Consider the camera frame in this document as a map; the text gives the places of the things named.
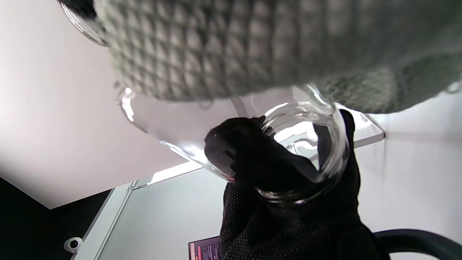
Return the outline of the person's left hand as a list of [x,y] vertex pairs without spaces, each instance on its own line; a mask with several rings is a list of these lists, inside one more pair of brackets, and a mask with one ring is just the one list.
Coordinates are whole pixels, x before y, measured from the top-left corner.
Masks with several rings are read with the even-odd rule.
[[206,135],[206,154],[216,152],[216,141],[235,145],[234,181],[227,184],[218,246],[222,260],[389,260],[358,213],[360,173],[354,153],[353,115],[340,110],[349,143],[348,163],[327,193],[299,205],[265,202],[256,188],[283,193],[310,181],[294,167],[311,161],[286,150],[261,131],[262,117],[225,120]]

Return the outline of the person's right hand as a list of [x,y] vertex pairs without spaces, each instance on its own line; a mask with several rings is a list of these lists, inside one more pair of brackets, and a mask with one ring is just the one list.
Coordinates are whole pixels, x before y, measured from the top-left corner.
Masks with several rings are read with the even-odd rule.
[[69,8],[73,13],[88,20],[97,18],[97,13],[94,8],[94,0],[58,0],[65,7]]

